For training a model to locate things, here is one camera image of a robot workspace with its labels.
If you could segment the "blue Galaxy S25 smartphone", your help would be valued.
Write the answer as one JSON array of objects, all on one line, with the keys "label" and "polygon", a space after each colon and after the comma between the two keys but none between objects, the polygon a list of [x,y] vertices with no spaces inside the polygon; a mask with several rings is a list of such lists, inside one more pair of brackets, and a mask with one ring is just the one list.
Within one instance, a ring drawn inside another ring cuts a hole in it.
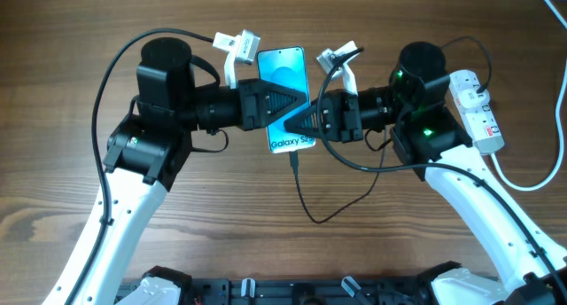
[{"label": "blue Galaxy S25 smartphone", "polygon": [[267,126],[268,148],[272,153],[286,153],[307,149],[315,145],[315,139],[287,132],[284,122],[310,106],[305,53],[302,47],[260,51],[257,56],[259,77],[293,90],[307,98],[297,108]]}]

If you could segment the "white power strip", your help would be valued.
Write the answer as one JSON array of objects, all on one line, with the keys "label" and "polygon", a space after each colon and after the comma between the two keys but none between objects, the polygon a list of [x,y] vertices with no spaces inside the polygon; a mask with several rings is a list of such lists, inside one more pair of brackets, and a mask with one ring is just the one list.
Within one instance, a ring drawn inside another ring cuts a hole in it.
[{"label": "white power strip", "polygon": [[[478,92],[481,86],[476,74],[470,70],[455,71],[449,77],[449,89],[453,99],[457,90],[476,88]],[[475,113],[460,113],[459,111],[458,113],[464,128],[481,155],[496,153],[504,146],[504,139],[489,103]]]}]

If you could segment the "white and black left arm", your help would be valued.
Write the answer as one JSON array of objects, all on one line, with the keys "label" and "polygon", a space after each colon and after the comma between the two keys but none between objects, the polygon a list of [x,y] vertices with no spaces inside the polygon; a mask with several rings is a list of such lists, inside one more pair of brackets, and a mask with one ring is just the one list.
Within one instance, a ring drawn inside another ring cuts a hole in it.
[{"label": "white and black left arm", "polygon": [[181,34],[154,29],[141,49],[139,93],[109,137],[107,153],[93,148],[100,192],[45,303],[113,303],[144,228],[198,151],[192,132],[262,129],[307,101],[302,91],[261,79],[221,85]]}]

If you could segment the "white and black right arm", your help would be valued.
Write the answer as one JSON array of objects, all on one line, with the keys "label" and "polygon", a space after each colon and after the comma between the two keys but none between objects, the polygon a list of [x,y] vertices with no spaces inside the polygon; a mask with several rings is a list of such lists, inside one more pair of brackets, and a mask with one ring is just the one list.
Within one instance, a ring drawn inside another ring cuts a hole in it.
[{"label": "white and black right arm", "polygon": [[[438,45],[405,46],[384,87],[353,94],[322,86],[311,106],[288,119],[287,131],[319,138],[354,170],[413,170],[449,202],[486,250],[508,296],[506,304],[564,304],[566,250],[548,237],[495,180],[469,134],[445,105],[450,77]],[[363,130],[391,130],[400,165],[366,167],[340,155],[334,142]]]}]

